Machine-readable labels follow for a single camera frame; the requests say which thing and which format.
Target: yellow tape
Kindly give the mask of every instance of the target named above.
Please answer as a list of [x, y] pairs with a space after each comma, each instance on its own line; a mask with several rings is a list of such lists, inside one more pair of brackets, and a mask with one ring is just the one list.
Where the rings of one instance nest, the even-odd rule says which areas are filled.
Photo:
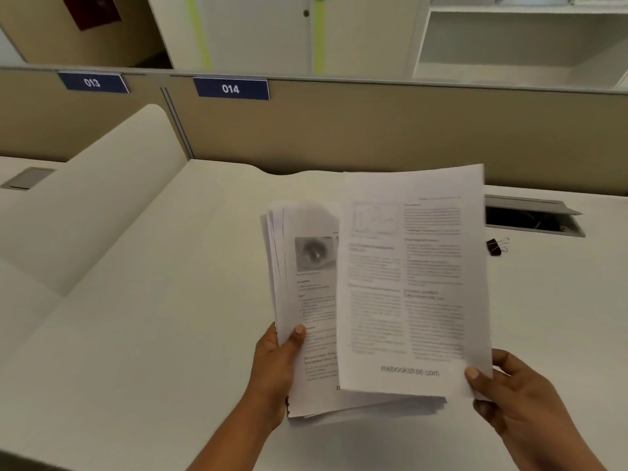
[[192, 28], [194, 30], [194, 36], [197, 40], [197, 46], [199, 47], [200, 56], [203, 60], [203, 67], [210, 71], [212, 69], [212, 59], [209, 57], [209, 50], [207, 43], [205, 42], [205, 33], [203, 32], [203, 24], [200, 21], [199, 9], [196, 6], [196, 1], [185, 0], [190, 12], [190, 20], [192, 21]]
[[325, 0], [314, 0], [314, 73], [325, 74]]

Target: red object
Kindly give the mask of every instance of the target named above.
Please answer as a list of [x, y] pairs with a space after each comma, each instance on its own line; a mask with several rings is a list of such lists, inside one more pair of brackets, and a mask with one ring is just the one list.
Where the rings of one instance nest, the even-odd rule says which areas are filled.
[[63, 2], [81, 31], [122, 21], [114, 0], [63, 0]]

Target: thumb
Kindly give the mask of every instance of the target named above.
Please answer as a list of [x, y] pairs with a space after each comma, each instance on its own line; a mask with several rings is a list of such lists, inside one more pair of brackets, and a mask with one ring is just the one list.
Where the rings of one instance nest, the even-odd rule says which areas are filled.
[[301, 352], [303, 342], [305, 341], [305, 335], [305, 326], [303, 324], [299, 324], [294, 328], [286, 343], [279, 348], [281, 353], [286, 355], [288, 360], [291, 362], [294, 362], [296, 356], [299, 355], [299, 352]]
[[514, 402], [514, 391], [493, 379], [489, 379], [475, 367], [467, 367], [465, 369], [465, 377], [471, 388], [495, 402], [499, 408], [508, 408]]

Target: blue number plate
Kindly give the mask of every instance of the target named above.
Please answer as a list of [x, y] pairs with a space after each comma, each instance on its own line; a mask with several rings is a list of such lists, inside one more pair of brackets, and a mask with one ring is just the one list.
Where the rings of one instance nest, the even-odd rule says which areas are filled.
[[194, 78], [200, 97], [271, 100], [266, 79]]
[[59, 71], [59, 77], [70, 91], [116, 92], [129, 94], [120, 74]]

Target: binder clip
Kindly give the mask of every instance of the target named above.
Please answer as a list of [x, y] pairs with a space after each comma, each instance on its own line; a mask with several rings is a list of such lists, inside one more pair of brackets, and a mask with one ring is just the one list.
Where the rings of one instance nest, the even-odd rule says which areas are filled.
[[497, 241], [495, 238], [486, 242], [486, 247], [489, 249], [491, 256], [501, 256], [502, 253], [507, 253], [508, 248], [504, 245], [510, 243], [510, 238], [504, 238]]

